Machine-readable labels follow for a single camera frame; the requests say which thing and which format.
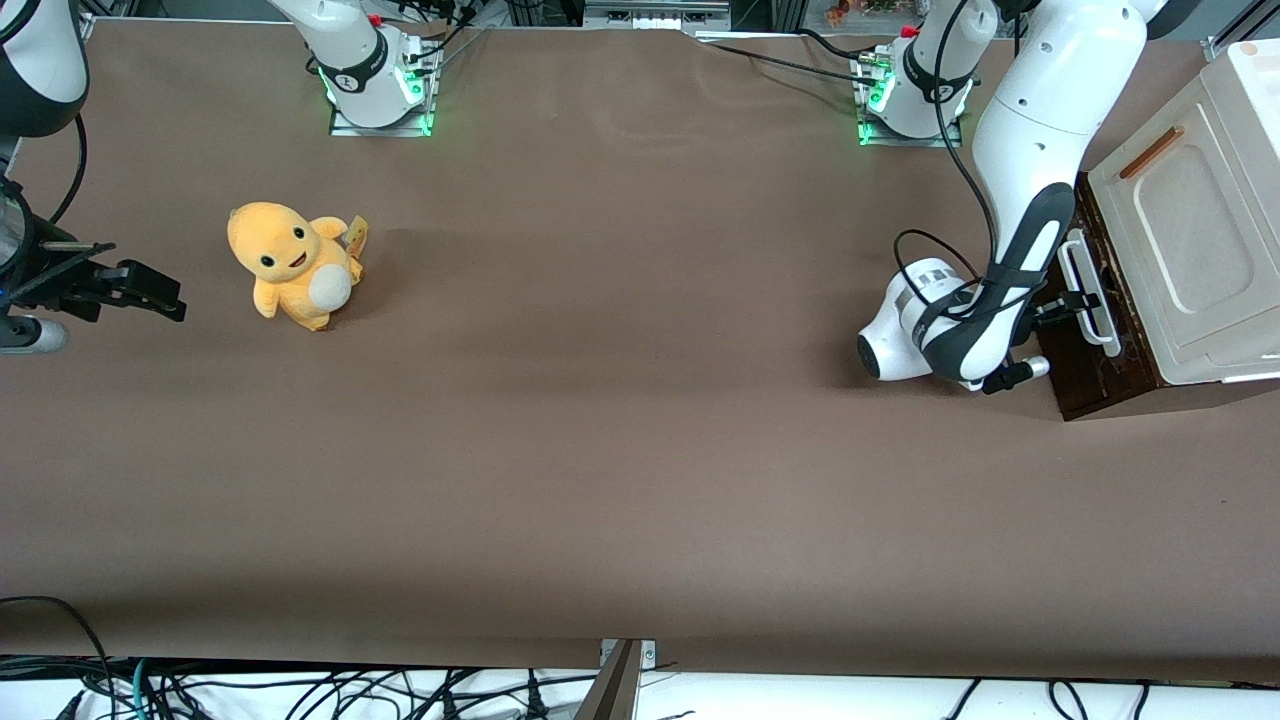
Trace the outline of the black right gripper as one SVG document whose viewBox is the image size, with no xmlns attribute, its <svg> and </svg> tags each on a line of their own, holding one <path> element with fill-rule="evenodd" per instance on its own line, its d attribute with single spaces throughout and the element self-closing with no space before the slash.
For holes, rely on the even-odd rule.
<svg viewBox="0 0 1280 720">
<path fill-rule="evenodd" d="M 187 306 L 179 299 L 180 283 L 143 263 L 120 263 L 119 277 L 116 268 L 95 263 L 87 252 L 79 252 L 17 286 L 10 293 L 10 305 L 44 307 L 82 322 L 97 322 L 102 307 L 134 307 L 182 323 Z"/>
</svg>

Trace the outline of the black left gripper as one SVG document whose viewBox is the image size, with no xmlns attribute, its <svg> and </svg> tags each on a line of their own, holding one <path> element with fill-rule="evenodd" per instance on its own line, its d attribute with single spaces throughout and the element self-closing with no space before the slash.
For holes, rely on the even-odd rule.
<svg viewBox="0 0 1280 720">
<path fill-rule="evenodd" d="M 1037 304 L 1030 310 L 1030 331 L 1038 331 L 1043 324 L 1053 325 L 1073 320 L 1079 309 L 1091 309 L 1091 293 L 1060 292 L 1055 299 Z"/>
</svg>

